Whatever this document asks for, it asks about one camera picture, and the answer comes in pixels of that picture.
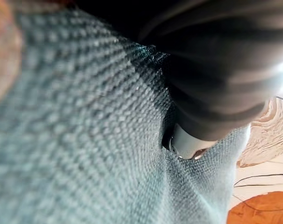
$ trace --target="teal knit fabric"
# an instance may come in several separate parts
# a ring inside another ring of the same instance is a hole
[[[167,57],[78,9],[19,14],[0,102],[0,224],[224,224],[248,128],[200,160],[161,145]]]

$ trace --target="orange object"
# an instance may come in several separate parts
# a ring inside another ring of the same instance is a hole
[[[283,224],[283,192],[252,197],[229,211],[227,224]]]

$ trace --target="white surface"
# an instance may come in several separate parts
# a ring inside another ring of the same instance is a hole
[[[254,175],[283,174],[283,154],[262,164],[239,168],[236,181]],[[245,201],[257,195],[267,194],[274,191],[283,191],[283,176],[254,177],[243,180],[238,185],[246,184],[274,184],[274,186],[246,186],[234,188],[233,195]],[[241,201],[232,197],[230,208],[238,205]]]

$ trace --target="sleeve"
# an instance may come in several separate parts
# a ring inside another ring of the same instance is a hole
[[[139,39],[170,54],[179,125],[201,140],[251,122],[283,83],[283,0],[182,0]]]

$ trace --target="gray sweater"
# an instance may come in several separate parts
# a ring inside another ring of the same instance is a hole
[[[161,145],[167,55],[77,9],[17,15],[22,70],[0,101],[0,224],[224,224],[248,128],[200,160]]]

